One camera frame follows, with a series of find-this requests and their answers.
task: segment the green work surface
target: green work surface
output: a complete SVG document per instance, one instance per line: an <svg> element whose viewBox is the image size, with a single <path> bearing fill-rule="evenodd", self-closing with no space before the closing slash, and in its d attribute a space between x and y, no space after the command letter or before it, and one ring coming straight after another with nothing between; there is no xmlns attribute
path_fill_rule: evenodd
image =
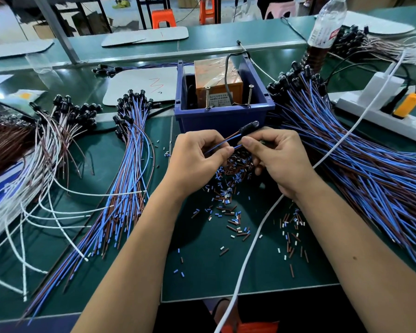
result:
<svg viewBox="0 0 416 333"><path fill-rule="evenodd" d="M367 14L382 19L390 19L411 24L416 27L416 6L376 9ZM307 37L314 24L313 16L291 18L290 22L302 35ZM107 34L71 37L70 42L80 60L122 58L128 56L143 56L156 53L191 51L199 49L215 49L235 46L239 39L245 45L288 42L299 40L283 21L279 19L251 22L221 23L209 26L195 26L188 28L187 39L160 43L135 44L102 48L101 42ZM70 61L57 39L54 45L44 52L53 64L70 64ZM29 67L24 56L0 59L0 69Z"/></svg>
<svg viewBox="0 0 416 333"><path fill-rule="evenodd" d="M276 78L280 71L287 71L290 68L293 60L300 59L304 49L302 47L286 50L266 49L254 51L251 56L259 66L269 71L273 78ZM329 59L323 74L327 76L335 64L335 60ZM133 63L121 62L117 65L128 66ZM109 80L95 78L90 69L90 66L81 66L59 70L58 73L63 84L51 87L39 103L44 107L50 107L50 102L57 93L71 95L73 102L77 104L101 102ZM260 71L259 74L264 83L270 81ZM411 75L416 79L415 68L411 68ZM362 89L370 77L370 72L348 69L332 79L329 90L334 92ZM18 71L15 72L14 77L0 85L0 92L8 94L19 88L45 89L35 72ZM104 107L104 110L111 112L114 111L114 108ZM346 123L354 122L354 117L343 118ZM372 124L362 123L358 130L395 149L416 151L416 143ZM153 182L149 189L151 193L163 177L167 167L168 158L163 156L164 151L161 147L169 146L170 135L174 139L178 134L178 125L171 117L154 118L147 123L146 132L153 142L160 140L159 148L155 148L156 160L160 168L155 169ZM121 162L122 142L115 137L114 133L105 133L85 136L80 138L78 143L83 148L88 162L85 164L83 158L78 155L75 146L72 146L75 159L81 163L83 179L71 174L70 187L82 192L105 193ZM91 161L95 175L91 175L89 170ZM259 188L261 182L265 183L265 189ZM242 211L242 226L250 226L254 233L265 212L279 197L279 192L268 177L245 181L239 185L238 189L240 195L233 197L233 205L237 202L237 210ZM56 201L55 209L59 211L89 210L95 208L100 201L99 198L94 197L69 197L57 188L53 190L53 195ZM182 208L165 268L162 292L164 301L218 297L231 294L233 291L240 266L252 238L248 238L245 242L242 242L239 237L231 239L231 231L226 229L225 217L214 218L208 222L204 208L211 205L211 197L207 193L197 192L189 197ZM245 272L242 292L264 292L337 282L308 226L300 227L298 232L302 246L305 245L304 248L308 251L310 263L306 263L298 256L299 243L291 261L285 262L283 260L283 252L286 250L284 245L286 244L277 220L283 217L289 203L288 201L282 202L265 224L263 237L257 243L255 252L250 258L249 267ZM201 212L197 217L191 219L190 217L196 208L199 208ZM25 225L24 232L28 262L39 268L49 269L67 245L67 241L57 230L42 231ZM17 250L19 250L16 238L15 242ZM229 247L230 251L219 257L221 246ZM180 263L180 257L176 252L177 248L181 249L181 255L184 258L183 264ZM280 248L281 254L277 252L277 248ZM410 260L404 252L399 251L396 247L394 250L410 264ZM64 295L61 294L64 283L61 284L50 295L39 315L80 312L111 265L116 253L117 250L111 248L104 261L101 262L100 258L94 257L89 263L83 264L67 292ZM288 265L290 262L293 264L295 278L291 277ZM416 265L411 264L410 266L416 271ZM182 278L180 274L172 273L176 268L185 273L185 278ZM21 287L21 264L14 257L9 245L4 245L0 249L0 278ZM29 290L33 291L42 278L41 274L28 271ZM7 291L0 286L0 319L18 318L26 305L16 293Z"/></svg>

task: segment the right hand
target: right hand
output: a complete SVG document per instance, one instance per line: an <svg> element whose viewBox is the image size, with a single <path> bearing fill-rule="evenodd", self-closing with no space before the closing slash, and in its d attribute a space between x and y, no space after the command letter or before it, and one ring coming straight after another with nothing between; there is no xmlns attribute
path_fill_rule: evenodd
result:
<svg viewBox="0 0 416 333"><path fill-rule="evenodd" d="M263 145L261 140L273 143L274 149ZM291 199L296 200L301 192L320 180L296 131L261 129L243 137L241 143L254 156L256 175L266 167L280 191Z"/></svg>

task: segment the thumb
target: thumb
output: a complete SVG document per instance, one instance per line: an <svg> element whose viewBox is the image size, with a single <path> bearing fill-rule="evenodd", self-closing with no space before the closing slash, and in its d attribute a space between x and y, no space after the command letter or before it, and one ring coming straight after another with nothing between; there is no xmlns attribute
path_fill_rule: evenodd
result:
<svg viewBox="0 0 416 333"><path fill-rule="evenodd" d="M262 145L259 141L251 137L242 137L242 145L256 155L259 159L265 161L265 157L268 155L268 152L271 152L271 149Z"/></svg>
<svg viewBox="0 0 416 333"><path fill-rule="evenodd" d="M215 168L219 168L222 164L228 160L228 158L234 153L234 147L222 147L217 150L212 156L208 157L207 160Z"/></svg>

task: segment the wire bundle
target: wire bundle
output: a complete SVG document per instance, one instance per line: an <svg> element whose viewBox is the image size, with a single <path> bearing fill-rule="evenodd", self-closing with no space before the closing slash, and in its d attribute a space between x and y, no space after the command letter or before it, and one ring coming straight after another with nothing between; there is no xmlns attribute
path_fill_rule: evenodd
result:
<svg viewBox="0 0 416 333"><path fill-rule="evenodd" d="M403 62L416 65L416 36L392 41L371 36L368 32L368 27L364 30L357 26L341 28L330 53L345 59L358 52L358 59L376 57L391 61L405 52Z"/></svg>
<svg viewBox="0 0 416 333"><path fill-rule="evenodd" d="M26 260L25 245L23 241L23 224L29 223L32 226L45 229L59 229L65 238L76 249L72 240L69 238L65 229L81 228L82 226L67 226L61 225L59 220L71 218L83 218L82 216L57 217L57 213L53 209L51 201L50 188L54 182L60 185L56 179L57 170L61 167L63 178L65 170L69 171L69 159L72 160L74 166L80 175L77 164L72 159L68 150L69 146L75 142L73 139L79 134L84 133L87 129L95 127L94 119L90 116L95 116L95 111L89 111L89 107L84 105L82 108L73 106L69 96L65 97L65 101L60 95L54 99L54 108L51 114L43 111L41 107L31 103L32 108L38 115L39 119L35 122L34 133L34 149L30 153L23 156L22 170L15 180L5 185L0 193L3 193L0 201L0 235L5 232L6 239L0 243L0 247L9 242L14 255L22 263L22 279L23 289L20 290L15 286L9 285L0 280L0 285L8 288L11 291L23 295L23 300L27 299L27 285L26 285L26 269L46 274L39 268L29 264ZM45 199L49 201L49 208L45 207L42 202ZM36 202L35 206L27 212L27 207ZM53 217L38 217L33 213L42 208L49 211ZM12 230L9 230L9 225L20 216L19 224ZM55 221L56 226L41 225L36 220L50 220ZM11 238L13 233L17 230L20 232L20 254Z"/></svg>
<svg viewBox="0 0 416 333"><path fill-rule="evenodd" d="M15 115L0 114L0 174L34 145L34 124Z"/></svg>
<svg viewBox="0 0 416 333"><path fill-rule="evenodd" d="M123 233L126 233L126 238L129 236L143 212L146 199L149 198L146 190L153 170L147 179L144 174L151 162L154 169L155 161L151 141L144 131L148 111L153 103L151 100L147 101L144 94L144 90L140 94L129 90L128 95L118 100L118 116L113 117L116 123L115 133L125 143L126 150L109 194L105 195L109 196L105 207L92 210L101 210L95 223L78 243L77 250L71 251L59 268L47 278L23 317L32 313L34 318L53 288L59 286L64 279L67 280L63 289L65 291L82 262L88 257L100 255L103 259L112 244L111 240L114 247L119 248Z"/></svg>
<svg viewBox="0 0 416 333"><path fill-rule="evenodd" d="M350 205L416 262L416 154L389 150L354 134L334 149L347 129L332 113L325 84L311 75L309 66L294 70L268 87L279 109L269 113L267 122L297 131L316 155L328 152L323 169Z"/></svg>

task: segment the pink stool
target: pink stool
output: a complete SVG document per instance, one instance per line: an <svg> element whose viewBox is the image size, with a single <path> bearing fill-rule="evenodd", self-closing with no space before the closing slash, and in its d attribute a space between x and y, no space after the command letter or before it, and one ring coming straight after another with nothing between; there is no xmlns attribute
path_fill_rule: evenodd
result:
<svg viewBox="0 0 416 333"><path fill-rule="evenodd" d="M272 13L275 19L280 19L286 13L289 13L290 17L296 16L296 2L271 2L266 10L265 19L268 18L269 13Z"/></svg>

